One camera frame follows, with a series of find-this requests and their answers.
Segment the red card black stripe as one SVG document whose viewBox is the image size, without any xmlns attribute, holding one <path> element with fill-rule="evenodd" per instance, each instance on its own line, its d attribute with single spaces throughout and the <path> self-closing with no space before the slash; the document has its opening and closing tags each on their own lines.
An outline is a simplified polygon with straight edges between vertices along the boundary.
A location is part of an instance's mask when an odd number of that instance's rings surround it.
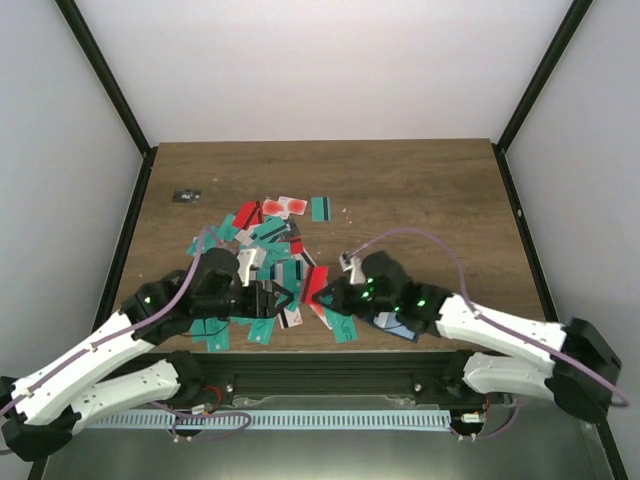
<svg viewBox="0 0 640 480">
<path fill-rule="evenodd" d="M 307 305 L 314 303 L 313 296 L 326 286 L 329 268 L 327 266 L 309 266 L 300 293 L 300 302 Z"/>
</svg>

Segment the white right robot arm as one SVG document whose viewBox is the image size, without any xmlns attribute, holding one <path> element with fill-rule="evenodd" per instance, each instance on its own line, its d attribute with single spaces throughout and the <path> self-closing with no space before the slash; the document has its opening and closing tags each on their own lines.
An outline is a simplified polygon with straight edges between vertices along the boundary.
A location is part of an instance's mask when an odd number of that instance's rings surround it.
<svg viewBox="0 0 640 480">
<path fill-rule="evenodd" d="M 363 259 L 344 254 L 340 264 L 342 276 L 329 280 L 327 268 L 299 256 L 285 263 L 282 279 L 348 340 L 360 319 L 407 340 L 427 334 L 478 346 L 476 353 L 456 354 L 444 378 L 451 400 L 524 395 L 590 423 L 604 420 L 613 407 L 622 363 L 590 322 L 536 321 L 474 304 L 462 293 L 412 279 L 384 251 Z"/>
</svg>

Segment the blue card holder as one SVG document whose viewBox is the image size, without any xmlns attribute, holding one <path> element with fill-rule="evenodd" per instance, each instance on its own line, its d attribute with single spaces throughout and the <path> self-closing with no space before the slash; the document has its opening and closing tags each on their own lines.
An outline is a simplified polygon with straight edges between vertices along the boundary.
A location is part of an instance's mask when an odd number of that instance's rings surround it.
<svg viewBox="0 0 640 480">
<path fill-rule="evenodd" d="M 376 315 L 367 315 L 361 318 L 367 325 L 386 334 L 390 334 L 406 341 L 416 343 L 419 334 L 409 330 L 398 319 L 395 312 L 380 312 Z"/>
</svg>

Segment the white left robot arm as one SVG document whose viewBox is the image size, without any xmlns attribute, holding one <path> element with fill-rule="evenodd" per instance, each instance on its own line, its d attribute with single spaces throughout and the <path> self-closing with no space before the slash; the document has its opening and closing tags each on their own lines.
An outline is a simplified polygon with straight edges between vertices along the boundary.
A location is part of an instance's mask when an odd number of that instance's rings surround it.
<svg viewBox="0 0 640 480">
<path fill-rule="evenodd" d="M 1 426 L 6 453 L 26 462 L 45 458 L 87 426 L 110 415 L 161 402 L 196 402 L 205 376 L 195 356 L 171 353 L 151 366 L 113 371 L 197 320 L 272 319 L 294 299 L 272 280 L 252 279 L 252 252 L 212 248 L 188 269 L 142 285 L 100 328 L 40 370 L 1 379 Z"/>
</svg>

